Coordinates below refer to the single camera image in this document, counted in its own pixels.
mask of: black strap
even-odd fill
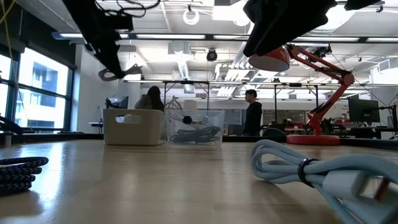
[[[297,173],[298,173],[298,177],[300,178],[301,182],[314,188],[313,185],[305,179],[305,172],[304,172],[304,167],[312,161],[318,161],[318,159],[313,159],[313,158],[303,159],[303,161],[301,161],[301,163],[297,167]]]

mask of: man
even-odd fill
[[[256,102],[257,92],[247,90],[244,99],[249,103],[246,111],[246,122],[244,124],[243,136],[260,136],[260,123],[262,114],[262,105]]]

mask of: lamp arm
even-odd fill
[[[295,59],[296,61],[313,68],[317,72],[322,72],[323,74],[335,80],[338,80],[341,84],[341,86],[334,92],[334,94],[329,97],[326,102],[322,103],[314,110],[307,113],[307,125],[314,129],[315,135],[322,135],[322,129],[320,124],[323,116],[330,110],[330,108],[336,103],[336,101],[340,99],[340,97],[347,90],[347,88],[354,83],[354,75],[352,74],[352,72],[342,70],[336,65],[333,65],[332,63],[327,62],[310,52],[307,52],[299,46],[286,45],[286,48],[292,59]],[[316,62],[326,65],[327,67],[319,67],[318,65],[315,65],[314,63],[311,63],[308,60],[299,57],[299,54],[303,54]]]

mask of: monitor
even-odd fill
[[[129,105],[129,97],[128,96],[112,97],[112,98],[108,98],[108,99],[111,102],[111,105],[109,106],[111,108],[127,109],[127,106]]]
[[[379,102],[376,100],[348,99],[351,122],[380,122]]]

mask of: red desk lamp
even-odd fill
[[[319,67],[310,60],[305,60],[299,55],[306,56],[313,62],[319,62],[327,67]],[[253,55],[249,59],[249,63],[260,70],[268,70],[275,72],[283,72],[289,69],[289,57],[315,69],[317,72],[338,80],[340,87],[332,94],[329,99],[316,107],[314,110],[307,113],[308,122],[307,126],[313,128],[314,135],[289,135],[287,136],[287,143],[289,144],[309,144],[309,145],[327,145],[338,146],[340,145],[340,138],[338,136],[324,136],[322,135],[321,120],[326,112],[335,104],[336,101],[342,96],[346,89],[354,83],[354,75],[341,68],[329,63],[322,58],[307,52],[303,48],[288,44],[285,47],[279,47],[266,55],[258,56]]]

